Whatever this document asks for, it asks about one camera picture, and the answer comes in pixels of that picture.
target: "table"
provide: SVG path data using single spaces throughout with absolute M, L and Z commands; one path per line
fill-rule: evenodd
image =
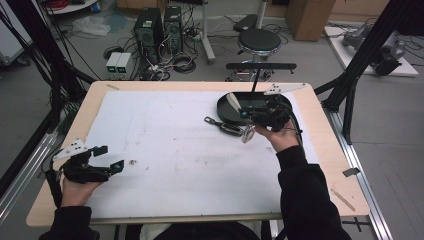
M 271 83 L 258 83 L 257 91 L 264 91 Z M 250 91 L 252 83 L 248 82 L 95 82 L 78 112 L 63 146 L 68 146 L 76 138 L 85 139 L 99 112 L 103 96 L 108 91 Z M 345 177 L 342 171 L 349 168 L 346 157 L 333 133 L 333 130 L 310 85 L 292 92 L 299 106 L 308 134 L 315 148 L 316 155 L 327 178 L 329 189 L 334 193 L 333 202 L 341 216 L 365 216 L 369 207 L 355 177 Z M 57 169 L 62 162 L 57 162 Z M 31 208 L 27 224 L 29 226 L 50 226 L 54 217 L 54 203 L 44 183 Z M 129 224 L 184 221 L 222 221 L 222 220 L 267 220 L 278 219 L 278 213 L 254 215 L 214 215 L 214 216 L 179 216 L 92 219 L 92 224 Z

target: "black cable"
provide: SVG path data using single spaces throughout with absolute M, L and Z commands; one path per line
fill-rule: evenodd
M 185 64 L 174 66 L 173 69 L 179 73 L 191 73 L 196 69 L 196 63 L 189 57 L 175 57 L 174 65 L 185 62 Z

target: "gray floor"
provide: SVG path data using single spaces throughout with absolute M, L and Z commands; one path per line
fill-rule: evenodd
M 114 9 L 102 11 L 97 16 L 110 18 Z M 92 14 L 80 11 L 61 16 L 61 24 L 66 28 L 72 20 Z M 131 14 L 125 15 L 125 25 L 117 24 L 107 37 L 76 34 L 70 37 L 78 52 L 102 79 L 108 79 L 103 52 L 106 48 L 123 44 L 122 37 L 131 37 L 134 25 Z M 215 34 L 235 34 L 226 18 L 211 18 L 210 30 L 218 26 Z M 285 26 L 284 19 L 265 19 L 265 24 L 275 23 Z M 342 71 L 336 54 L 327 39 L 318 42 L 297 42 L 292 36 L 283 33 L 289 42 L 268 62 L 293 62 L 298 65 L 294 74 L 276 71 L 273 82 L 307 82 L 313 87 L 338 77 Z M 208 65 L 202 46 L 197 45 L 199 57 L 197 68 L 190 74 L 172 73 L 168 81 L 217 81 L 223 82 L 230 72 L 225 65 L 250 58 L 247 54 L 237 55 L 239 50 L 235 39 L 210 39 L 216 54 L 216 61 Z M 415 51 L 424 55 L 424 51 Z M 71 52 L 77 68 L 93 76 L 80 58 Z M 424 60 L 409 53 L 405 59 L 410 63 L 423 64 Z M 424 82 L 423 67 L 416 66 L 420 76 L 377 77 L 363 75 L 357 86 L 357 94 L 352 122 L 352 141 L 364 168 L 377 202 L 387 221 L 393 239 L 424 239 L 424 109 L 422 107 Z M 318 98 L 324 100 L 328 93 Z M 1 162 L 0 174 L 8 168 L 26 141 L 41 123 L 49 110 L 49 88 L 38 74 L 35 66 L 12 65 L 0 72 L 0 128 Z M 35 239 L 47 228 L 31 228 L 25 223 L 26 216 L 41 187 L 43 180 L 36 177 L 30 182 L 17 204 L 0 226 L 1 239 Z M 376 239 L 369 226 L 344 225 L 353 239 Z M 101 239 L 113 239 L 114 226 L 95 226 L 101 231 Z

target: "black metal pole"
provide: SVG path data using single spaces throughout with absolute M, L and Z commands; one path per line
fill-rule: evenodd
M 391 0 L 353 56 L 346 70 L 338 78 L 315 89 L 316 94 L 321 94 L 333 88 L 329 97 L 322 102 L 323 108 L 333 112 L 337 112 L 343 100 L 348 98 L 343 119 L 343 136 L 349 144 L 351 144 L 350 128 L 356 85 L 372 59 L 378 54 L 381 47 L 396 29 L 396 26 L 408 14 L 414 1 Z

